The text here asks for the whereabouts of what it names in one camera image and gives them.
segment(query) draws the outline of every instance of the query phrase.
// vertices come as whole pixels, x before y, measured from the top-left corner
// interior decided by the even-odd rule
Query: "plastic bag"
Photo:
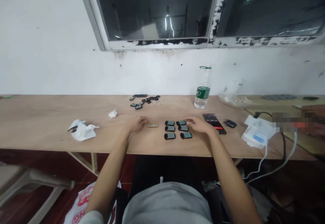
[[[218,95],[220,100],[234,107],[247,107],[249,105],[253,105],[254,103],[246,96],[238,95],[240,89],[244,85],[244,82],[244,79],[238,79],[228,83],[223,92],[219,93]]]
[[[84,190],[78,193],[71,210],[65,216],[63,224],[78,224],[80,222],[81,218],[85,215],[85,210],[95,183],[96,182],[89,184]],[[118,181],[117,187],[121,188],[120,181]],[[111,221],[112,216],[114,218],[115,214],[111,214],[109,221]]]

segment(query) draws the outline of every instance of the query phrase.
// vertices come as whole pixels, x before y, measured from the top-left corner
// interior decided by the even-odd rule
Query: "hand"
[[[198,131],[200,133],[211,133],[216,131],[216,129],[206,121],[202,120],[198,117],[187,117],[184,119],[186,121],[186,125],[192,128],[194,131]]]
[[[143,125],[147,124],[149,119],[143,116],[136,116],[129,120],[128,124],[126,125],[126,132],[133,133],[135,131],[140,130]]]

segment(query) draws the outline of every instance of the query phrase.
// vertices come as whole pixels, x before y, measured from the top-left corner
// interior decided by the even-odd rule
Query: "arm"
[[[97,210],[103,215],[104,219],[107,218],[107,210],[115,193],[122,162],[128,147],[129,135],[140,130],[147,121],[148,118],[137,116],[130,120],[123,129],[97,178],[85,214],[92,210]]]
[[[223,145],[218,131],[198,117],[188,117],[185,120],[189,127],[195,131],[206,133],[210,139],[221,189],[234,222],[236,224],[262,223],[251,194]]]

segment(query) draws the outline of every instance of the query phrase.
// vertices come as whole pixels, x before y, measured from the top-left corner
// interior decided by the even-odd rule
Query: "white chair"
[[[0,166],[0,207],[22,190],[33,191],[41,185],[53,187],[50,196],[28,222],[28,224],[38,224],[57,200],[62,190],[71,190],[74,184],[74,181],[35,169],[17,165]]]

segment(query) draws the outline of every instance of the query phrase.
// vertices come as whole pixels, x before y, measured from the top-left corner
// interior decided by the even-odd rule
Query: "phone screen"
[[[218,121],[216,116],[212,116],[209,114],[203,114],[203,117],[209,124],[214,126],[214,128],[219,132],[219,134],[226,134],[225,129],[223,128],[221,123]]]

